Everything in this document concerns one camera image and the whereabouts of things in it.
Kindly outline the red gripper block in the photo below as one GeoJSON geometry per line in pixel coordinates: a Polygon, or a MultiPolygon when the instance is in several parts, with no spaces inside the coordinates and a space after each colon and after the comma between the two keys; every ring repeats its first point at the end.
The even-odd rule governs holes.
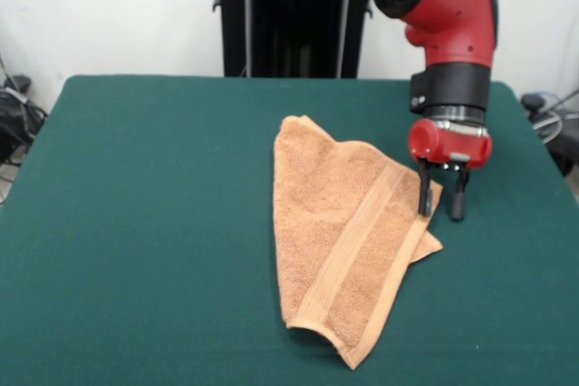
{"type": "Polygon", "coordinates": [[[462,221],[465,215],[466,187],[470,181],[469,168],[483,167],[492,154],[492,147],[492,138],[485,127],[428,118],[414,123],[408,134],[408,150],[411,157],[418,161],[418,213],[421,216],[432,215],[431,164],[465,165],[453,168],[457,179],[449,211],[453,221],[462,221]]]}

